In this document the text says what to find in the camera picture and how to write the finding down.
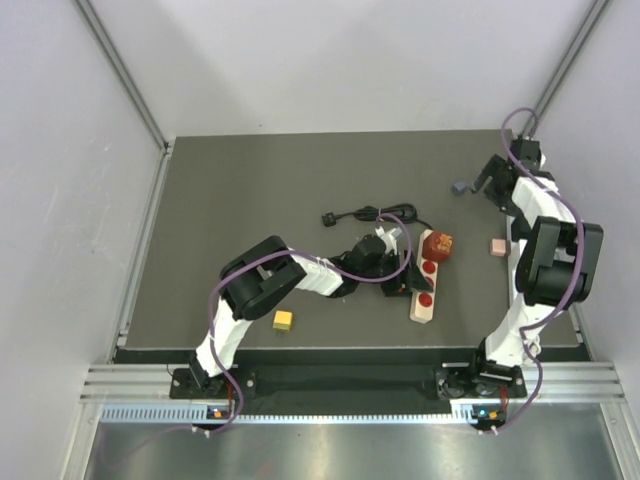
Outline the grey USB-C charger plug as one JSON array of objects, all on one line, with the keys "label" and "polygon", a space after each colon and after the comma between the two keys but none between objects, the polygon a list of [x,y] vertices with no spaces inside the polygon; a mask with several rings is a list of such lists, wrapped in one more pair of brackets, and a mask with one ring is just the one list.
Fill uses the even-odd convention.
[{"label": "grey USB-C charger plug", "polygon": [[455,196],[463,195],[468,190],[465,182],[456,182],[451,186],[451,191]]}]

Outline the white red power strip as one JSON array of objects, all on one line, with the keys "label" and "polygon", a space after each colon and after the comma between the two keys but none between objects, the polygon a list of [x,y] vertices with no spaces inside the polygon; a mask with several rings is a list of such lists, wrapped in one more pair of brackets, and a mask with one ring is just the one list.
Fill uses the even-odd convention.
[{"label": "white red power strip", "polygon": [[420,267],[421,273],[432,283],[433,292],[413,292],[411,297],[411,307],[409,318],[417,323],[426,324],[433,319],[435,308],[436,284],[438,274],[438,263],[425,260],[421,256],[422,242],[425,237],[433,232],[431,229],[425,229],[419,237],[417,247],[416,261]]}]

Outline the red koi fish adapter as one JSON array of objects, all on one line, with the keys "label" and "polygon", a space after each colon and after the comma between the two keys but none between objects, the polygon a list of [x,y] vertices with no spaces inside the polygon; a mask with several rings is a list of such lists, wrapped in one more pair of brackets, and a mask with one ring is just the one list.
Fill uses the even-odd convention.
[{"label": "red koi fish adapter", "polygon": [[453,237],[433,231],[422,242],[421,256],[425,260],[441,263],[450,258],[453,250]]}]

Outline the yellow USB charger plug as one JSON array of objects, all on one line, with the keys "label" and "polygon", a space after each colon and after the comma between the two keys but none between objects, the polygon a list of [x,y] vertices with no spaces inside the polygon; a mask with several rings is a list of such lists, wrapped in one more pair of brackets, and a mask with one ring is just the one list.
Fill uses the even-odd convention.
[{"label": "yellow USB charger plug", "polygon": [[293,313],[278,310],[275,312],[272,326],[276,330],[290,331],[293,324]]}]

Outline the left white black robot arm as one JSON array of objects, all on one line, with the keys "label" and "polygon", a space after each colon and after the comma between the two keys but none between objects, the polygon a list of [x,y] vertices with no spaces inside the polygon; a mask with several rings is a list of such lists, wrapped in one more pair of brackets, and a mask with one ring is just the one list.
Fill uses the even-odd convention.
[{"label": "left white black robot arm", "polygon": [[387,297],[433,293],[434,282],[420,272],[412,252],[399,252],[397,239],[402,235],[399,228],[378,227],[375,234],[331,258],[294,250],[273,235],[232,260],[210,296],[205,340],[189,361],[194,387],[205,396],[220,394],[252,322],[295,289],[342,298],[360,284],[372,283]]}]

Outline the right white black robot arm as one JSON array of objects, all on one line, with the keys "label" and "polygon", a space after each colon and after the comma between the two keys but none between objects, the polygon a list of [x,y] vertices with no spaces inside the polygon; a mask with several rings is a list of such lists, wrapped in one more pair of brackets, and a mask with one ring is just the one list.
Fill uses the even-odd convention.
[{"label": "right white black robot arm", "polygon": [[493,156],[472,187],[510,219],[513,300],[466,372],[469,388],[481,396],[513,386],[522,366],[537,359],[544,327],[588,297],[604,239],[600,225],[578,225],[558,199],[537,141],[519,136],[511,141],[509,152],[508,159]]}]

